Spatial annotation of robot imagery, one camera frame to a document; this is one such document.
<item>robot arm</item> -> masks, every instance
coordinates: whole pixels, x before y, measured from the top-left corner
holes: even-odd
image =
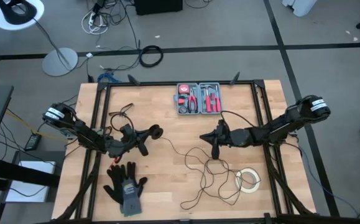
[[[289,106],[283,115],[261,127],[253,126],[231,131],[225,120],[221,119],[215,130],[201,135],[200,138],[213,146],[211,156],[218,159],[219,146],[260,146],[265,142],[275,144],[286,139],[288,133],[306,124],[323,121],[329,115],[330,109],[322,97],[311,95]]]
[[[148,130],[133,130],[130,125],[120,128],[123,137],[120,141],[115,140],[109,134],[98,134],[86,123],[76,116],[73,108],[64,103],[54,103],[46,113],[43,114],[43,120],[49,126],[59,130],[65,136],[77,136],[79,145],[96,150],[106,154],[111,158],[115,158],[115,162],[119,162],[125,152],[129,152],[133,147],[138,147],[143,156],[148,155],[145,147],[145,140],[148,136],[152,139],[158,139],[163,134],[163,129],[159,125],[152,125]]]

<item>wooden table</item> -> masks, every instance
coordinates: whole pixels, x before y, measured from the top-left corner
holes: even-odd
[[[85,121],[87,125],[90,125],[93,114],[96,87],[97,84],[82,84],[80,87],[76,112],[78,117]],[[265,87],[272,117],[275,119],[283,114],[287,107],[282,86],[278,80],[266,80]],[[108,112],[119,111],[124,105],[134,103],[135,107],[130,109],[127,115],[132,119],[137,130],[148,129],[153,124],[159,124],[164,129],[163,137],[170,139],[179,152],[186,153],[192,147],[200,147],[207,154],[210,154],[211,146],[199,139],[199,135],[214,130],[219,116],[180,116],[175,110],[174,94],[175,86],[113,87]],[[251,123],[257,125],[256,109],[249,85],[222,85],[221,94],[223,109],[239,113]],[[101,122],[104,97],[103,93],[96,123],[98,126]],[[262,107],[262,114],[265,114],[264,107]],[[110,126],[109,120],[110,118],[107,119],[106,126]],[[226,115],[226,121],[231,129],[249,126],[242,119],[230,114]],[[125,119],[114,119],[115,127],[120,127],[125,123]],[[120,138],[121,134],[114,131],[113,136]],[[288,138],[287,141],[296,144],[296,141],[292,138]],[[148,182],[145,184],[141,196],[142,213],[124,218],[120,214],[119,204],[104,191],[104,185],[112,186],[111,179],[106,174],[106,169],[113,160],[107,155],[103,155],[99,169],[93,221],[255,218],[263,217],[263,213],[270,213],[272,217],[275,216],[267,167],[261,146],[247,148],[220,147],[220,159],[227,161],[231,169],[251,167],[258,172],[262,179],[258,191],[253,194],[241,193],[238,202],[233,206],[227,205],[218,198],[204,195],[195,208],[183,210],[180,208],[180,203],[196,197],[200,189],[201,174],[187,169],[184,165],[184,157],[176,154],[167,140],[151,140],[149,138],[145,145],[149,150],[147,157],[141,156],[140,152],[135,149],[131,150],[130,153],[126,153],[121,161],[121,164],[125,164],[127,161],[137,163],[137,180],[141,177],[148,177]],[[69,146],[67,153],[76,147],[76,144]],[[287,145],[281,146],[280,150],[289,187],[300,201],[314,212],[315,208],[299,151]],[[78,149],[65,159],[53,218],[58,217],[66,209],[79,189],[85,152],[86,150]],[[199,152],[195,152],[193,155],[205,158]],[[192,167],[203,168],[203,165],[199,164],[196,159],[189,159],[187,163],[191,164]],[[224,171],[219,162],[213,162],[210,165],[213,171]],[[233,175],[230,175],[228,183],[221,188],[222,196],[231,195],[236,191],[234,181]],[[208,192],[217,194],[217,189],[223,182],[224,176],[216,177],[214,186]],[[279,186],[278,192],[282,210],[285,210],[283,193]],[[83,217],[86,216],[89,196],[89,193],[85,195]]]

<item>pliers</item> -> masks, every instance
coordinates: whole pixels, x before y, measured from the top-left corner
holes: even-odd
[[[188,97],[188,112],[191,113],[191,111],[195,111],[195,113],[198,112],[198,103],[196,101],[196,96],[194,95],[192,88],[190,88],[190,96]]]

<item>black glove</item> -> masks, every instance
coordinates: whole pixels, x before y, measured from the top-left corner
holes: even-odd
[[[141,196],[144,184],[148,181],[148,178],[141,178],[137,184],[136,163],[127,163],[127,175],[124,165],[121,165],[120,167],[118,165],[111,166],[106,173],[112,179],[114,190],[108,185],[105,185],[104,189],[115,202],[121,205],[121,212],[124,216],[141,213],[139,197]]]

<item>tape roll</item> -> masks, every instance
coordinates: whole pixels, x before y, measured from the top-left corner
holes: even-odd
[[[254,186],[250,189],[247,189],[245,187],[242,187],[241,186],[241,183],[242,183],[242,174],[243,173],[248,173],[252,176],[253,180],[254,180]],[[237,188],[241,188],[241,191],[244,192],[244,193],[253,193],[255,192],[256,190],[259,189],[260,187],[260,177],[259,177],[259,174],[254,170],[254,169],[251,169],[251,168],[245,168],[241,171],[239,171],[237,174],[236,174],[236,178],[235,178],[235,184],[236,184],[236,187]]]

